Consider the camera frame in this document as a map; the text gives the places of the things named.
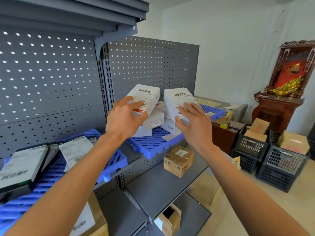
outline yellow tape roll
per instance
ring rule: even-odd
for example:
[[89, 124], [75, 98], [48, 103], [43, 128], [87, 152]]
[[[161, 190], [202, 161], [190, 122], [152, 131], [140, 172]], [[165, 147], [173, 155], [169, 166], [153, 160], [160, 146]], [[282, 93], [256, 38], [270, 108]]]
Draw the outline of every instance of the yellow tape roll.
[[221, 123], [221, 124], [220, 124], [220, 128], [227, 129], [227, 124]]

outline tiled floor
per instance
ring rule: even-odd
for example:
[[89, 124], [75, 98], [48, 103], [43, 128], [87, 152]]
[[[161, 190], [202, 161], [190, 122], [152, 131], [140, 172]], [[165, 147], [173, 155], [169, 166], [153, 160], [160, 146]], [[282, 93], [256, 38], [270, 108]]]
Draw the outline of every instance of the tiled floor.
[[[295, 218], [311, 235], [315, 235], [315, 161], [309, 160], [301, 175], [296, 179], [289, 193], [282, 192], [270, 185], [265, 184], [255, 178], [255, 175], [243, 174], [252, 179], [264, 192], [275, 200], [293, 218]], [[226, 235], [247, 235], [244, 227], [234, 213], [232, 207], [226, 207], [225, 214], [220, 218], [220, 212], [213, 210], [213, 214], [206, 222], [199, 236], [226, 236]], [[217, 229], [215, 232], [210, 229], [213, 227], [211, 221], [216, 220]]]

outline hand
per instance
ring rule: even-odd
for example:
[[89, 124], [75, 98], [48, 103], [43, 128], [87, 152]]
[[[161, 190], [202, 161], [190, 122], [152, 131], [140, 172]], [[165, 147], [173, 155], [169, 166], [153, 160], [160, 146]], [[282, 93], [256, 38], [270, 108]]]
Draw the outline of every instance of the hand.
[[106, 133], [116, 134], [124, 141], [132, 137], [139, 126], [148, 118], [148, 113], [144, 112], [139, 117], [133, 115], [132, 110], [139, 108], [143, 101], [128, 104], [133, 97], [125, 97], [114, 103], [113, 109], [108, 112]]
[[187, 110], [181, 106], [178, 106], [178, 109], [190, 121], [190, 124], [186, 126], [176, 116], [175, 126], [183, 132], [187, 142], [202, 155], [204, 151], [214, 146], [212, 142], [211, 117], [206, 115], [203, 109], [195, 103], [184, 103], [184, 106]]

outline lower shelf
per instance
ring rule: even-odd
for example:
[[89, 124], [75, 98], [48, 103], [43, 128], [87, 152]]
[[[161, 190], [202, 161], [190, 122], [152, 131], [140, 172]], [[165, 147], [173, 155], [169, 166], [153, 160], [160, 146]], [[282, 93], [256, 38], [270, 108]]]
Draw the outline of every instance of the lower shelf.
[[[211, 216], [211, 213], [201, 204], [194, 200], [189, 194], [184, 192], [174, 202], [181, 211], [181, 222], [176, 236], [195, 236], [198, 234], [204, 223]], [[137, 236], [163, 236], [162, 231], [155, 223], [148, 224]]]
[[146, 225], [145, 213], [138, 210], [120, 189], [100, 199], [99, 204], [110, 236], [132, 236]]
[[130, 182], [127, 188], [148, 216], [155, 219], [207, 167], [208, 165], [202, 156], [195, 152], [194, 163], [182, 178], [165, 170], [163, 162], [161, 162]]

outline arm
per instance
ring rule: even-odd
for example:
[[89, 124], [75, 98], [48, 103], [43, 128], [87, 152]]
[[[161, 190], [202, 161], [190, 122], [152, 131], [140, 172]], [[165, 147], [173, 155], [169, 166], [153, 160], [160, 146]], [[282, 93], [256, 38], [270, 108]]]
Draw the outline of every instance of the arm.
[[208, 163], [232, 208], [249, 235], [309, 235], [308, 232], [256, 184], [239, 172], [212, 143], [210, 116], [197, 104], [179, 110], [190, 121], [185, 126], [176, 117], [176, 126]]
[[131, 99], [126, 97], [115, 102], [107, 117], [106, 134], [7, 231], [6, 236], [69, 236], [110, 157], [147, 119], [147, 113], [133, 116], [132, 110], [142, 101], [127, 104]]

